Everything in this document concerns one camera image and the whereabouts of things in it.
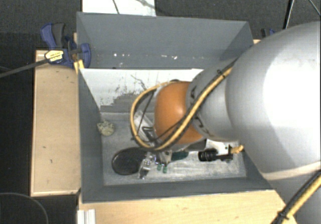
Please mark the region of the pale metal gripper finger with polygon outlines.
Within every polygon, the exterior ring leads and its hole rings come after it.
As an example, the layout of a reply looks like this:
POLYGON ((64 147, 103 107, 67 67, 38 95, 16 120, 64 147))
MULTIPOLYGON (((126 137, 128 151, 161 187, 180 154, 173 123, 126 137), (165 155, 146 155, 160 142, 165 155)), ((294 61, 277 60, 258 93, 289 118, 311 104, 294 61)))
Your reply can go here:
POLYGON ((144 178, 148 174, 148 160, 142 160, 139 170, 138 170, 138 178, 144 178))
POLYGON ((149 173, 151 169, 151 160, 143 160, 142 167, 141 167, 141 178, 145 179, 146 175, 149 173))

